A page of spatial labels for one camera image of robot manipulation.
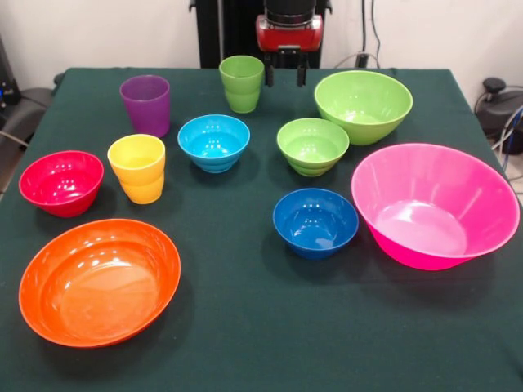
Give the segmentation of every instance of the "red robot part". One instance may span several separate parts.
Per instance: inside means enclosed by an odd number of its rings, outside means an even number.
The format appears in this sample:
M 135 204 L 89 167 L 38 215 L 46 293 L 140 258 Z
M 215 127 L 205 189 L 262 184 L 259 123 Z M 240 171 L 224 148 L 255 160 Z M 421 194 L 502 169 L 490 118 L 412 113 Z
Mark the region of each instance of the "red robot part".
M 259 15 L 256 22 L 258 46 L 265 52 L 318 51 L 323 29 L 323 20 L 319 15 L 309 24 L 296 28 L 281 28 L 271 24 L 264 15 Z

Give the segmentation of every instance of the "white wall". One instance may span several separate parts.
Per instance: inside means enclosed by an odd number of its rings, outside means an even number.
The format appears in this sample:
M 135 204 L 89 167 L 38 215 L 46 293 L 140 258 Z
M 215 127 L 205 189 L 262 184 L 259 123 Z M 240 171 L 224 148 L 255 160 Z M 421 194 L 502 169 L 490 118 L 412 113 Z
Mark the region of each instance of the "white wall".
M 487 76 L 523 84 L 523 0 L 375 1 L 382 67 L 450 68 L 471 103 Z M 198 67 L 188 2 L 0 0 L 0 34 L 22 87 L 50 86 L 71 66 Z M 332 2 L 323 67 L 361 45 L 360 0 Z
M 366 1 L 367 51 L 373 52 Z M 360 0 L 332 3 L 322 67 L 361 49 Z M 470 104 L 488 76 L 523 85 L 523 0 L 375 0 L 375 15 L 383 68 L 449 68 Z
M 21 88 L 69 67 L 199 67 L 189 0 L 0 0 L 0 34 Z

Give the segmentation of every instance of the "blue bowl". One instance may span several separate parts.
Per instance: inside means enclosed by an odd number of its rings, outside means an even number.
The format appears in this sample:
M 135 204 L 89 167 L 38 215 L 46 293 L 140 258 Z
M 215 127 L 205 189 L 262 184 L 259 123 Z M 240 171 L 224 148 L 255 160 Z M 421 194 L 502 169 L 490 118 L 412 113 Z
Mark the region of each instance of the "blue bowl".
M 276 204 L 272 219 L 278 234 L 299 256 L 323 259 L 356 234 L 359 219 L 343 196 L 325 189 L 300 189 Z
M 209 114 L 190 120 L 178 132 L 178 144 L 190 159 L 209 173 L 223 173 L 238 161 L 251 138 L 237 118 Z

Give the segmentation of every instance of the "plastic bowl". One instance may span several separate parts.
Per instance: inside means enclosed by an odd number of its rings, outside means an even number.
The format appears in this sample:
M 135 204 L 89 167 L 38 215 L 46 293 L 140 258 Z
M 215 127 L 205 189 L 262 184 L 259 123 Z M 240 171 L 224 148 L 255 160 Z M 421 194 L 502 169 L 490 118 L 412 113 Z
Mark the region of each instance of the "plastic bowl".
M 50 241 L 20 283 L 25 322 L 70 347 L 124 341 L 151 324 L 177 289 L 180 257 L 151 225 L 98 220 Z
M 516 232 L 520 206 L 492 167 L 441 145 L 393 145 L 352 177 L 355 205 L 382 250 L 419 270 L 445 270 L 495 251 Z
M 178 132 L 178 144 L 205 172 L 222 173 L 239 159 L 250 140 L 247 125 L 231 116 L 197 117 Z
M 314 93 L 321 117 L 345 129 L 353 145 L 371 145 L 394 131 L 412 109 L 403 84 L 370 71 L 334 73 Z
M 323 259 L 358 231 L 358 214 L 343 196 L 325 189 L 300 189 L 281 198 L 272 216 L 276 231 L 306 259 Z
M 276 137 L 288 164 L 302 176 L 321 176 L 349 148 L 349 136 L 321 118 L 299 118 L 283 125 Z
M 91 206 L 103 177 L 104 165 L 95 155 L 61 151 L 29 165 L 18 186 L 30 203 L 52 215 L 70 218 Z

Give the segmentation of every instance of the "purple cup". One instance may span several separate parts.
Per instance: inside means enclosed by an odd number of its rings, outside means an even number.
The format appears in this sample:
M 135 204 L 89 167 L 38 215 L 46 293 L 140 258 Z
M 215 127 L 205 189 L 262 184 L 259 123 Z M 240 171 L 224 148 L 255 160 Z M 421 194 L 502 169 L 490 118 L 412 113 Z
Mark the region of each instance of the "purple cup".
M 130 78 L 120 86 L 120 95 L 136 133 L 167 135 L 171 119 L 171 88 L 160 76 Z

